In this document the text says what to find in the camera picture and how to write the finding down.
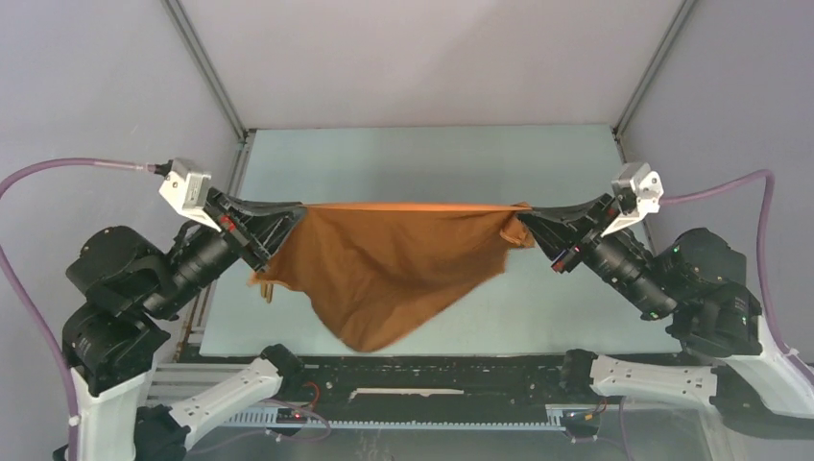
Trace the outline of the orange cloth napkin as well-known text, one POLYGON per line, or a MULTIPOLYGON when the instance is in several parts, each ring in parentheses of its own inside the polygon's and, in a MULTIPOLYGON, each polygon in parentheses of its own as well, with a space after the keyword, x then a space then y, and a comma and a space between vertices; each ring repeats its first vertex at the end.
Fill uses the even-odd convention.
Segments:
POLYGON ((356 352, 377 352, 503 274, 532 248, 515 205, 350 203, 306 206, 252 284, 305 294, 356 352))

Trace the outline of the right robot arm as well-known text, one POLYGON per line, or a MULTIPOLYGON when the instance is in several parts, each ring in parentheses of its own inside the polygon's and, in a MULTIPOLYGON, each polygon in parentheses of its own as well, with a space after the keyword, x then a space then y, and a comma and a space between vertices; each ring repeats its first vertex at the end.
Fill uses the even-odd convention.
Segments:
POLYGON ((771 338, 768 313, 745 284, 745 256, 705 228, 653 254, 630 229, 640 214, 637 200, 606 194, 517 215, 555 272, 586 266, 643 320, 666 320, 682 348, 675 365, 572 350, 558 376, 562 395, 669 402, 711 411, 750 437, 811 439, 812 370, 771 338))

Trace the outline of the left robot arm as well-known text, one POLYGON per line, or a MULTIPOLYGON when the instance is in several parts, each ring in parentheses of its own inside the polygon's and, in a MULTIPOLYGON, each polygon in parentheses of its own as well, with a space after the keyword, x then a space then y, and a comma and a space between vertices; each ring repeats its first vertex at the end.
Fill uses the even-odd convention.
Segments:
POLYGON ((94 234, 67 278, 84 304, 62 328, 62 353, 77 393, 78 420, 58 460, 181 460, 202 438, 253 404, 291 400, 303 387, 301 360, 282 345, 245 369, 170 405, 141 402, 161 327, 238 261, 257 273, 305 216, 297 202, 243 201, 210 190, 205 223, 184 223, 172 248, 116 226, 94 234))

